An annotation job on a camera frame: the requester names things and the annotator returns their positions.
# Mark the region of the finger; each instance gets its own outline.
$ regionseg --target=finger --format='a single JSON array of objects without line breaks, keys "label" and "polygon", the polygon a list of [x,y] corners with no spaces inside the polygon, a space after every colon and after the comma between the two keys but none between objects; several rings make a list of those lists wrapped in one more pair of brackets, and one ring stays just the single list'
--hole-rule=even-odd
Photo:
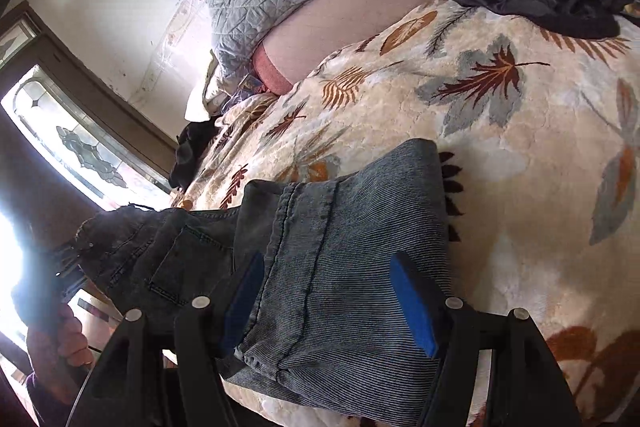
[{"label": "finger", "polygon": [[60,304],[58,307],[58,315],[64,319],[70,319],[74,316],[74,312],[68,304]]},{"label": "finger", "polygon": [[65,337],[73,333],[82,333],[82,322],[80,322],[77,317],[71,317],[60,324],[58,328],[58,342],[64,342]]},{"label": "finger", "polygon": [[72,354],[82,351],[89,347],[89,342],[82,333],[73,333],[65,337],[64,341],[58,346],[58,354],[61,357],[68,358]]},{"label": "finger", "polygon": [[83,349],[67,357],[66,363],[73,365],[74,367],[80,367],[88,363],[94,362],[94,356],[91,354],[90,349]]}]

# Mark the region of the door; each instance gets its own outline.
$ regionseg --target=door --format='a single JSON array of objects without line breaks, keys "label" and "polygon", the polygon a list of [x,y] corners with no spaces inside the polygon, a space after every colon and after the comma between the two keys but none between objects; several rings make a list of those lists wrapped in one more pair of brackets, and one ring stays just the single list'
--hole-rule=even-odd
[{"label": "door", "polygon": [[102,208],[168,207],[175,143],[86,70],[28,6],[21,8],[0,20],[4,111]]}]

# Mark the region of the brown door frame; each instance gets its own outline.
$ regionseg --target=brown door frame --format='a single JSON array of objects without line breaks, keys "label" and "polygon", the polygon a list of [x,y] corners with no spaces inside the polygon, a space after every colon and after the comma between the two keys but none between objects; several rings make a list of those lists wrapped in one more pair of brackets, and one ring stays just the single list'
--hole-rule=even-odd
[{"label": "brown door frame", "polygon": [[[177,143],[135,110],[132,105],[113,92],[71,53],[34,12],[27,1],[21,2],[0,18],[0,35],[9,31],[15,23],[23,18],[30,20],[36,30],[36,37],[2,66],[2,73],[10,71],[12,77],[16,78],[17,81],[29,70],[26,65],[36,60],[36,63],[55,81],[56,85],[96,123],[144,163],[165,178],[168,178],[175,162]],[[65,82],[65,79],[70,77],[74,78],[76,86],[79,85],[78,82],[84,81],[81,89],[73,89],[72,86]],[[2,96],[10,88],[11,86],[0,86]],[[103,100],[106,98],[108,104],[92,107],[92,105],[96,105],[100,97],[103,97]],[[120,125],[122,122],[118,119],[118,115],[122,117],[123,113],[130,124],[129,133],[123,132]],[[147,140],[144,139],[145,133],[149,138]]]}]

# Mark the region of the hand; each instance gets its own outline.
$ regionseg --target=hand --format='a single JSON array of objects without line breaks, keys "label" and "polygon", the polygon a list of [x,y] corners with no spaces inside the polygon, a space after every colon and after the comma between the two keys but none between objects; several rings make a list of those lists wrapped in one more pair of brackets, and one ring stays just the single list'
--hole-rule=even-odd
[{"label": "hand", "polygon": [[94,357],[86,336],[82,334],[82,323],[74,317],[71,308],[66,304],[60,305],[58,313],[61,317],[58,337],[52,339],[43,331],[29,328],[27,352],[38,382],[58,401],[72,405],[80,389],[69,376],[64,360],[68,365],[79,367],[92,364]]}]

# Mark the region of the beige blanket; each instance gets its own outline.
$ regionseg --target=beige blanket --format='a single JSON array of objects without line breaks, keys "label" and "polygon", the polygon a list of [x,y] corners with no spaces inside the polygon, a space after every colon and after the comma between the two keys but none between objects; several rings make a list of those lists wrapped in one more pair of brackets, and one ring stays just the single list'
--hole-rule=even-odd
[{"label": "beige blanket", "polygon": [[[287,96],[235,107],[185,198],[235,206],[252,178],[326,180],[434,140],[458,214],[457,295],[528,309],[586,425],[615,419],[640,382],[640,29],[620,25],[618,38],[583,41],[451,1],[418,7]],[[482,359],[470,421],[487,372]],[[367,423],[227,389],[290,427]]]}]

